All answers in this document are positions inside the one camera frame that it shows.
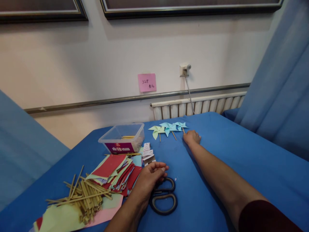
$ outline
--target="plastic container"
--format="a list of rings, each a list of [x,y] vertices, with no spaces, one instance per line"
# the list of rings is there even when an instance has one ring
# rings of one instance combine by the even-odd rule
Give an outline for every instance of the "plastic container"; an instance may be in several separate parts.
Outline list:
[[[122,136],[134,136],[134,138],[121,139]],[[98,142],[103,143],[111,154],[128,154],[138,153],[144,138],[144,124],[131,123],[114,126],[99,138]]]

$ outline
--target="radiator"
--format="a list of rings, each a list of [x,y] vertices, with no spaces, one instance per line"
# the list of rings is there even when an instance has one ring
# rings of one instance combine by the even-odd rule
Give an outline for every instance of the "radiator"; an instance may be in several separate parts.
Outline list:
[[[239,108],[246,93],[244,91],[192,98],[195,114],[206,112],[222,114],[225,110]],[[190,98],[156,102],[150,105],[154,109],[155,120],[193,115]]]

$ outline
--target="scissor handle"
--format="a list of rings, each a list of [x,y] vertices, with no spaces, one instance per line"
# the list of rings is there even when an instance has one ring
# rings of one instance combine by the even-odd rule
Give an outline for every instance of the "scissor handle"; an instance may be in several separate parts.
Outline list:
[[[157,188],[154,189],[152,194],[158,194],[158,193],[163,193],[163,192],[173,192],[175,190],[175,181],[172,178],[165,177],[164,181],[168,181],[172,184],[171,188]]]
[[[151,195],[151,198],[150,198],[150,206],[151,208],[153,209],[153,211],[155,211],[157,214],[160,214],[160,215],[169,215],[171,214],[172,212],[174,212],[174,210],[176,209],[177,207],[177,197],[176,195],[173,193],[174,190],[175,190],[175,181],[169,177],[165,177],[164,181],[169,181],[171,184],[172,184],[172,187],[171,188],[160,188],[160,189],[155,189],[153,190],[152,192],[152,195]],[[166,198],[173,198],[173,206],[172,208],[170,208],[169,210],[167,211],[162,211],[162,210],[159,210],[156,206],[155,206],[155,201],[158,200],[158,199],[166,199]]]
[[[156,201],[156,200],[158,200],[158,199],[165,199],[165,198],[169,198],[169,197],[173,198],[173,202],[174,202],[172,208],[170,208],[169,210],[167,210],[167,211],[162,211],[162,210],[159,210],[159,209],[155,206],[155,201]],[[169,193],[169,194],[161,195],[161,196],[154,196],[154,197],[152,197],[152,198],[150,199],[150,206],[151,206],[151,208],[153,209],[153,211],[155,211],[157,214],[164,215],[164,216],[169,215],[169,214],[171,214],[172,212],[174,212],[174,210],[177,208],[177,204],[178,204],[178,202],[177,202],[177,197],[176,197],[176,195],[173,194],[173,193]]]

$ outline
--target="picture frame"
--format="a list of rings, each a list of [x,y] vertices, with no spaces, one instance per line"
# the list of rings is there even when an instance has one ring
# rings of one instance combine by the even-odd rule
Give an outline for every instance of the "picture frame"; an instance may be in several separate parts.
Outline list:
[[[110,19],[273,13],[283,0],[100,0],[105,17]]]
[[[0,23],[88,21],[81,0],[10,0],[0,2]]]

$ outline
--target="pink sticky note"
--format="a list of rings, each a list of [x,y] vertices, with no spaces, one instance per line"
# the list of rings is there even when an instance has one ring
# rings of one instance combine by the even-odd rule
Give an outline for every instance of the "pink sticky note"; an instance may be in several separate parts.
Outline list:
[[[157,91],[154,73],[138,74],[137,76],[140,92]]]
[[[96,226],[98,224],[101,224],[103,222],[109,221],[113,218],[113,216],[117,213],[117,211],[120,209],[121,204],[122,204],[122,199],[123,196],[121,197],[119,204],[116,208],[111,208],[111,209],[103,209],[99,212],[96,213],[96,215],[94,216],[94,222],[90,221],[86,226],[86,227],[91,227],[91,226]]]

